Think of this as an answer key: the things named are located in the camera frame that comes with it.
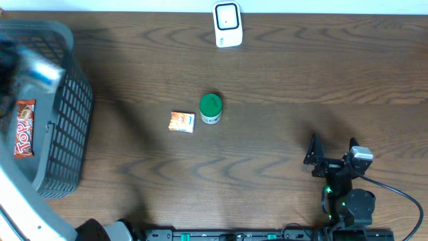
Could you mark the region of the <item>red Top chocolate bar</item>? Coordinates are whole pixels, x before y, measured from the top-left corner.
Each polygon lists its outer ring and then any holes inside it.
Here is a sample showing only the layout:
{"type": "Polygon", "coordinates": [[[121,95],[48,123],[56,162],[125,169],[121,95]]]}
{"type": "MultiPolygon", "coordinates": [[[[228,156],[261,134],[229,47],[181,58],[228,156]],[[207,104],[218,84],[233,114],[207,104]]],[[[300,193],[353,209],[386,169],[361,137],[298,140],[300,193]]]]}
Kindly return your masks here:
{"type": "Polygon", "coordinates": [[[17,128],[14,157],[33,157],[33,128],[36,100],[17,101],[17,128]]]}

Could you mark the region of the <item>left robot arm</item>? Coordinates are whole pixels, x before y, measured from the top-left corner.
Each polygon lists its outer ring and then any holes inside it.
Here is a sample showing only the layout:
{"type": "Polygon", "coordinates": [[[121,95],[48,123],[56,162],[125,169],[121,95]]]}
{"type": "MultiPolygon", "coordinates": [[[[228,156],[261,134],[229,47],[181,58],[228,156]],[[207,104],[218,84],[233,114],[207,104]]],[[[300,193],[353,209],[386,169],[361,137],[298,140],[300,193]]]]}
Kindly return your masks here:
{"type": "Polygon", "coordinates": [[[47,204],[75,192],[94,105],[72,37],[1,34],[1,238],[134,240],[119,220],[74,228],[47,204]]]}

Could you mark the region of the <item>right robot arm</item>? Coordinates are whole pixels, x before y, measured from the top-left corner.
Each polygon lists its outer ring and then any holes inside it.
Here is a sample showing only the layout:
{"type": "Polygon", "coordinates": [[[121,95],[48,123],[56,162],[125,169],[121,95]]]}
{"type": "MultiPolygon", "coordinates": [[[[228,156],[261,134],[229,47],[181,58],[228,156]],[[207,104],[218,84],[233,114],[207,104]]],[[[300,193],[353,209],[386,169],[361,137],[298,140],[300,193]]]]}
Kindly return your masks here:
{"type": "Polygon", "coordinates": [[[367,239],[364,235],[372,224],[376,197],[370,191],[353,188],[352,181],[364,174],[373,158],[370,149],[360,146],[354,137],[342,158],[325,157],[319,136],[312,135],[304,164],[314,167],[313,177],[326,180],[322,209],[330,219],[329,224],[313,232],[312,240],[346,240],[353,232],[359,240],[367,239]]]}

